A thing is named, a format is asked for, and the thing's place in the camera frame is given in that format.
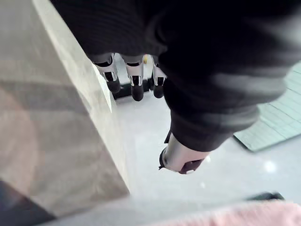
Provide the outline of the left robot hand black cloth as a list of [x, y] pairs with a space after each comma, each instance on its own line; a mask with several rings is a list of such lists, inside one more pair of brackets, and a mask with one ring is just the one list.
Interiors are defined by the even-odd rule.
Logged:
[[149, 54], [166, 75], [171, 125], [160, 168], [186, 174], [234, 133], [259, 104], [283, 95], [301, 59], [298, 0], [54, 0], [87, 57], [135, 62]]

